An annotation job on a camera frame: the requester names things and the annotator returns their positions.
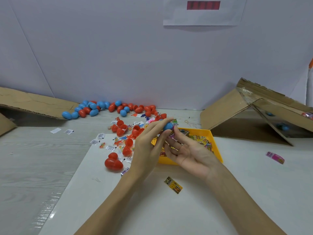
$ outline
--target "white wall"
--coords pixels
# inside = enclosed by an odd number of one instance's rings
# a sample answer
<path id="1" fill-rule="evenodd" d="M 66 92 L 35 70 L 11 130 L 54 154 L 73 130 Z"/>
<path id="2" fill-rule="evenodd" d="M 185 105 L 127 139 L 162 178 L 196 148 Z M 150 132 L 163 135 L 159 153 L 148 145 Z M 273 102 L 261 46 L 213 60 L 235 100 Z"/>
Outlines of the white wall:
<path id="1" fill-rule="evenodd" d="M 0 0 L 0 86 L 53 96 L 8 0 Z"/>
<path id="2" fill-rule="evenodd" d="M 55 97 L 203 109 L 240 77 L 290 95 L 313 0 L 247 0 L 237 27 L 163 27 L 162 0 L 10 0 Z"/>

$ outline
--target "left hand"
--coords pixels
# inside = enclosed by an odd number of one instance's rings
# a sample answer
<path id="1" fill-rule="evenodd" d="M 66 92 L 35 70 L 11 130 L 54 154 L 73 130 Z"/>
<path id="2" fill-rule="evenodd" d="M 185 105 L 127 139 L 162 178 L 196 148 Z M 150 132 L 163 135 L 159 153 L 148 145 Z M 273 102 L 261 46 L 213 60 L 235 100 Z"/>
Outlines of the left hand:
<path id="1" fill-rule="evenodd" d="M 165 130 L 160 134 L 155 146 L 151 144 L 164 126 L 171 122 L 173 118 L 166 118 L 161 121 L 152 122 L 149 126 L 136 138 L 135 151 L 131 167 L 129 171 L 137 176 L 145 179 L 156 166 L 161 149 L 167 136 L 170 135 L 171 130 Z"/>

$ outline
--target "cardboard ramp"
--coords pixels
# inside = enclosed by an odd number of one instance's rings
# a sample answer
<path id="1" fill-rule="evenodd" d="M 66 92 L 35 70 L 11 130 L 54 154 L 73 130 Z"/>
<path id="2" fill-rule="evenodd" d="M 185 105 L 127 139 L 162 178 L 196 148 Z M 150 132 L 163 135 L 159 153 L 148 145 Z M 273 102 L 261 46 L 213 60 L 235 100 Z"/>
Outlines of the cardboard ramp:
<path id="1" fill-rule="evenodd" d="M 73 112 L 76 102 L 0 87 L 0 107 L 21 110 L 55 119 L 64 119 L 63 111 Z M 0 136 L 17 125 L 0 114 Z"/>
<path id="2" fill-rule="evenodd" d="M 247 109 L 256 116 L 236 117 Z M 235 89 L 201 112 L 200 122 L 213 136 L 292 145 L 261 110 L 313 132 L 313 120 L 302 115 L 313 108 L 243 78 Z"/>

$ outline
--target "white paper sheet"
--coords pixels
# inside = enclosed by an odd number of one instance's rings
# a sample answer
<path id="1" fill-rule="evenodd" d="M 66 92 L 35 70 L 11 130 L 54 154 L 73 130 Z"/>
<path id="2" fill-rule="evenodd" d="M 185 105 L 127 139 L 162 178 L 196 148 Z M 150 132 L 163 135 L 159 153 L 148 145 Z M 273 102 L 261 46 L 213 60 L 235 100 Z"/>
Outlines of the white paper sheet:
<path id="1" fill-rule="evenodd" d="M 236 26 L 246 0 L 163 0 L 164 26 Z"/>

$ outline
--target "right hand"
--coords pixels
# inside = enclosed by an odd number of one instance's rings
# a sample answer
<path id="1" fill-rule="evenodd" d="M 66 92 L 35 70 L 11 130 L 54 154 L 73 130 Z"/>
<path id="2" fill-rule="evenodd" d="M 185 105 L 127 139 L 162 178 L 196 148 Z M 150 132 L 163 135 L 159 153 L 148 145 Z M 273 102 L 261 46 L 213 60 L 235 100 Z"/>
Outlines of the right hand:
<path id="1" fill-rule="evenodd" d="M 174 138 L 178 142 L 170 137 L 166 138 L 168 144 L 177 149 L 175 150 L 165 143 L 164 150 L 167 157 L 194 176 L 207 180 L 222 165 L 212 152 L 197 141 L 184 135 L 177 126 L 174 127 Z"/>

